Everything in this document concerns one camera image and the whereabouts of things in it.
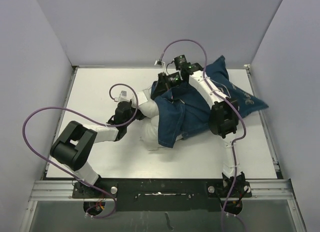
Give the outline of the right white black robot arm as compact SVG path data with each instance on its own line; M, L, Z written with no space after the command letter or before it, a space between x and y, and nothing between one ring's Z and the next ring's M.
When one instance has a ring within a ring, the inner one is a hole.
M241 169L235 152L236 142L245 138L246 128L243 125L243 135L236 137L237 126L243 119L239 114L238 102L224 94L206 74L206 66L190 63L185 55L173 59L176 72L169 74L163 70L157 75L157 82L151 98L155 99L171 88L183 82L188 83L203 97L210 107L208 126L214 135L221 137L225 147L223 155L222 177L223 192L228 196L235 196L241 189L237 177L241 176Z

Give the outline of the white pillow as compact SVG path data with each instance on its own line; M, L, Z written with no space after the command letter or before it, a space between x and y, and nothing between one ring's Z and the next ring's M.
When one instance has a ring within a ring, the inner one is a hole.
M145 88L132 99L132 106L142 113L140 140L148 151L173 148L183 139L179 125L151 98L152 87Z

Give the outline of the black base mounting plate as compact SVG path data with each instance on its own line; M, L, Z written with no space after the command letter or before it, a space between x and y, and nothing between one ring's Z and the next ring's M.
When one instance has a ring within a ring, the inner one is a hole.
M106 179L97 183L102 192L76 182L72 197L84 199L83 207L100 214L107 200L116 206L117 212L129 211L225 211L240 213L242 199L250 198L249 182L241 179L230 190L223 179Z

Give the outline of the dark blue embroidered pillowcase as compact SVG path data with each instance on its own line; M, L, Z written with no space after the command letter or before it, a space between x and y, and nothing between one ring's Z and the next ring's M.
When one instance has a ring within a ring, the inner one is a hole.
M263 100L230 82L223 55L206 66L206 74L224 94L237 99L238 112L242 118L269 107ZM173 148L177 137L187 139L209 130L211 108L201 94L188 83L183 82L157 96L154 101L159 110L159 145Z

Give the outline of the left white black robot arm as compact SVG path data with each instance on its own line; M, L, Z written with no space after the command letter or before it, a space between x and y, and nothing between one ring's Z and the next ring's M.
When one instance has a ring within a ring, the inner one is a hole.
M82 125L71 121L62 131L50 149L50 155L68 167L81 181L86 182L84 192L97 197L102 190L98 182L100 176L93 170L88 157L95 143L116 142L127 133L127 127L135 120L143 120L145 115L132 107L132 102L119 102L115 114L104 125Z

